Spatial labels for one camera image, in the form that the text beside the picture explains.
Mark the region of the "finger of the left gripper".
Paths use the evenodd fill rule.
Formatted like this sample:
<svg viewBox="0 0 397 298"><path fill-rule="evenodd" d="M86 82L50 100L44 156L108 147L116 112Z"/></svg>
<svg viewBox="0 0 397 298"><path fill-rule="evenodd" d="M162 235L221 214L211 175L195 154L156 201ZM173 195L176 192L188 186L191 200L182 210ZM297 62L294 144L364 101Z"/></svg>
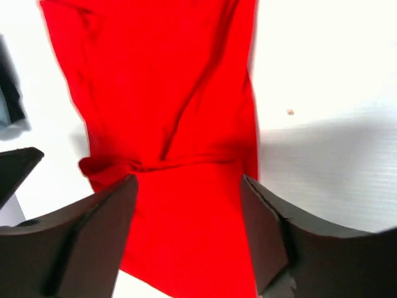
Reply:
<svg viewBox="0 0 397 298"><path fill-rule="evenodd" d="M6 205L43 157L44 153L34 147L1 152L1 208Z"/></svg>

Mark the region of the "folded light blue t shirt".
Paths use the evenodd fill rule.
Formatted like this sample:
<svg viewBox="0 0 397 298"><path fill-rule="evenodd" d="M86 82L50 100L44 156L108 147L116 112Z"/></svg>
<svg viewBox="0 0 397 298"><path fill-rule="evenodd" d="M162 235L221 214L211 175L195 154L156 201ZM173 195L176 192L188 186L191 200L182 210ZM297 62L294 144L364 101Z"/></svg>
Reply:
<svg viewBox="0 0 397 298"><path fill-rule="evenodd" d="M0 89L0 130L3 131L11 125L6 99Z"/></svg>

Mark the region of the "red t shirt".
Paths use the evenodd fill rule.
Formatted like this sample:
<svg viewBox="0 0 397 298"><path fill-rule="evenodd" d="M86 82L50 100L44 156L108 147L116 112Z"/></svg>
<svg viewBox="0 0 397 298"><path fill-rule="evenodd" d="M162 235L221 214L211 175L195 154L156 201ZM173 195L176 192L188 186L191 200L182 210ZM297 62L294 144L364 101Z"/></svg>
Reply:
<svg viewBox="0 0 397 298"><path fill-rule="evenodd" d="M254 1L42 1L100 191L134 174L122 271L171 297L255 297L239 182L256 177Z"/></svg>

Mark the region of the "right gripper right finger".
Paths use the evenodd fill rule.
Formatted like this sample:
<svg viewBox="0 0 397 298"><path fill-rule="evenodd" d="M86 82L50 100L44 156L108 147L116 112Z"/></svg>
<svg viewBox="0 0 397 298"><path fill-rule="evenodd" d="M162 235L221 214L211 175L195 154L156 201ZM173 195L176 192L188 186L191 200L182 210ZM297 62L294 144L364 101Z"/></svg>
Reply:
<svg viewBox="0 0 397 298"><path fill-rule="evenodd" d="M395 228L369 233L329 222L248 176L240 189L260 296L396 296Z"/></svg>

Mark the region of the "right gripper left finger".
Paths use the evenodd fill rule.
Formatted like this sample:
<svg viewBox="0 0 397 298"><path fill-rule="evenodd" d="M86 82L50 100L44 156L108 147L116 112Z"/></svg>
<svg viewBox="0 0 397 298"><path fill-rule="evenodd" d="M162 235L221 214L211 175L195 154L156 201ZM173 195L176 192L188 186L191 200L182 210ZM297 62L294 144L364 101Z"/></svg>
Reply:
<svg viewBox="0 0 397 298"><path fill-rule="evenodd" d="M62 209L1 227L1 297L111 297L137 190L130 175Z"/></svg>

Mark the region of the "folded black t shirt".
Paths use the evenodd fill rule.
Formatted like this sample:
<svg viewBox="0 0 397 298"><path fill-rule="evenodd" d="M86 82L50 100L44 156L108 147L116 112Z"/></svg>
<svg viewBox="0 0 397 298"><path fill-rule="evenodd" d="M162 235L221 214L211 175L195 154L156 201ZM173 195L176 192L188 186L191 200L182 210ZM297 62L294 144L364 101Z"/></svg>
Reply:
<svg viewBox="0 0 397 298"><path fill-rule="evenodd" d="M20 101L19 80L3 35L1 35L1 90L6 99L11 125L25 120L26 116Z"/></svg>

